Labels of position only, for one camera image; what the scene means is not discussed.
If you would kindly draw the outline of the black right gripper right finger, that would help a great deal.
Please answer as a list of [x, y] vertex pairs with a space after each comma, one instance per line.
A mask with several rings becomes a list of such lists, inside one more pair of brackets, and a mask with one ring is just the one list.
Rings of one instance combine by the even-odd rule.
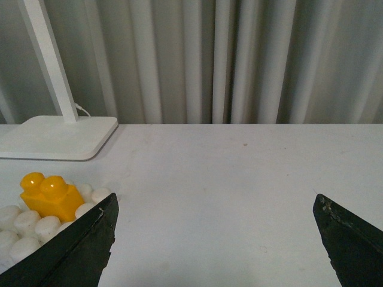
[[382, 231], [318, 194], [313, 214], [342, 286], [382, 286]]

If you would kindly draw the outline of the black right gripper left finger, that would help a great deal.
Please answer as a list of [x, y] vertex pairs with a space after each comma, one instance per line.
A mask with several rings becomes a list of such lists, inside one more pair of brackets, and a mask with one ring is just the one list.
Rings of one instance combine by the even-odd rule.
[[1, 274], [1, 286], [97, 286], [115, 242], [112, 193], [37, 251]]

